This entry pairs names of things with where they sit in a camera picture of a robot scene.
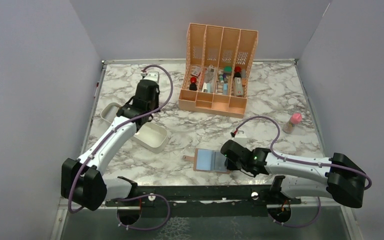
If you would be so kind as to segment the brown leather card holder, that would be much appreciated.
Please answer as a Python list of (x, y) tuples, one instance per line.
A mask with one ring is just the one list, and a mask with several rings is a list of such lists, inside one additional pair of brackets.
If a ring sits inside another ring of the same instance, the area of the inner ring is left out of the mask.
[(194, 156), (184, 155), (184, 161), (193, 163), (193, 170), (196, 172), (208, 172), (217, 174), (229, 174), (227, 169), (227, 157), (219, 150), (196, 148)]

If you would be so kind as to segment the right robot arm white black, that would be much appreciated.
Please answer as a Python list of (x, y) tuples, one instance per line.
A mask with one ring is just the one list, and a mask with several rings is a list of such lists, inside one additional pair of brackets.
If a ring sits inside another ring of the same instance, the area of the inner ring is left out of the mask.
[(276, 153), (268, 148), (249, 150), (228, 140), (220, 150), (230, 171), (243, 170), (253, 177), (279, 175), (268, 190), (269, 199), (280, 204), (296, 197), (331, 198), (337, 203), (361, 208), (366, 187), (365, 172), (342, 153), (310, 158)]

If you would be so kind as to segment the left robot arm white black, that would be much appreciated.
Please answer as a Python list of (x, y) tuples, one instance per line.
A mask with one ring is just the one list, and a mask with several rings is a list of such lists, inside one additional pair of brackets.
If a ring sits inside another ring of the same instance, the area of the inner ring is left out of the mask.
[(61, 167), (61, 196), (91, 211), (104, 201), (119, 199), (124, 205), (137, 200), (133, 182), (125, 177), (105, 181), (103, 175), (120, 148), (152, 120), (159, 108), (157, 81), (142, 79), (135, 95), (116, 112), (99, 140), (77, 159), (67, 158)]

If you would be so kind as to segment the white plastic tray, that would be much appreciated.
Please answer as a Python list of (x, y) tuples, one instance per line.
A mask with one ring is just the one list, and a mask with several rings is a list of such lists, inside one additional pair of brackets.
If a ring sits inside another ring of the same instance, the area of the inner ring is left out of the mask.
[[(116, 102), (109, 103), (101, 111), (100, 117), (108, 124), (111, 124), (121, 107)], [(156, 154), (161, 153), (169, 141), (168, 131), (153, 122), (147, 122), (131, 139)]]

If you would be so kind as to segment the red black stamp left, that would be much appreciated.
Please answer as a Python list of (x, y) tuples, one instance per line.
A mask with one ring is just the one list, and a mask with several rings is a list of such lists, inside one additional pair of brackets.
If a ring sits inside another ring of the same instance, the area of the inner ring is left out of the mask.
[(190, 91), (197, 91), (198, 90), (197, 78), (194, 76), (190, 78), (189, 90)]

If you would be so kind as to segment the red black stamp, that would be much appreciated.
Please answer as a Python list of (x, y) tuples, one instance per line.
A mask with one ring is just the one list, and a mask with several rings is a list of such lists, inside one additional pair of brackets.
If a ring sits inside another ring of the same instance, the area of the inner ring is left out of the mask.
[(234, 78), (242, 78), (242, 68), (239, 67), (239, 66), (236, 66), (234, 68), (234, 75), (233, 75)]
[(197, 91), (198, 90), (197, 78), (194, 76), (190, 78), (189, 90), (190, 91)]

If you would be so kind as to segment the pink cap small bottle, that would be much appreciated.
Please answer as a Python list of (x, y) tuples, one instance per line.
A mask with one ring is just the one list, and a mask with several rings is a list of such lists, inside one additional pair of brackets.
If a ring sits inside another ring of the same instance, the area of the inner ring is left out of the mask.
[(301, 123), (303, 116), (301, 113), (294, 113), (289, 120), (283, 125), (283, 132), (286, 134), (291, 134), (297, 125)]

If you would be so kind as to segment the peach desk organizer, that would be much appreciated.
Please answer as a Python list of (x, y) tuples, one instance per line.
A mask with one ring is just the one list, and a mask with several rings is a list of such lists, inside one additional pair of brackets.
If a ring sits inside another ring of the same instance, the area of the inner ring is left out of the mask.
[[(179, 109), (243, 118), (258, 37), (256, 30), (190, 23)], [(232, 67), (231, 75), (223, 73), (226, 66)], [(241, 78), (234, 78), (236, 66)], [(189, 90), (191, 77), (197, 78), (197, 91)]]

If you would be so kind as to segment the red black stamp right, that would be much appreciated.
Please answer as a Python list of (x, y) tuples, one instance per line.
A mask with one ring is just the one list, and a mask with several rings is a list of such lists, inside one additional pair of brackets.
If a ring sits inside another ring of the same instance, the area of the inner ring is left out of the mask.
[(242, 78), (242, 68), (239, 67), (239, 66), (236, 66), (234, 68), (234, 75), (233, 75), (234, 78)]

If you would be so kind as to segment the green cap bottle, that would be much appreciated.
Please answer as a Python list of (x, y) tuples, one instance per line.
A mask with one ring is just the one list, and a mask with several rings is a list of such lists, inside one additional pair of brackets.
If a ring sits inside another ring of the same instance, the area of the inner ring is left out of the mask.
[(232, 74), (232, 67), (231, 66), (225, 66), (223, 68), (223, 73), (227, 76), (230, 76)]

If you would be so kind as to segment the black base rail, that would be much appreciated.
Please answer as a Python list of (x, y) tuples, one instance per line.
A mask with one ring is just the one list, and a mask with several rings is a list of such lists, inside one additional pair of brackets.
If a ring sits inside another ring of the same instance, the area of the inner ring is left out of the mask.
[(267, 217), (269, 205), (300, 204), (271, 185), (138, 186), (129, 200), (111, 199), (106, 207), (143, 218)]

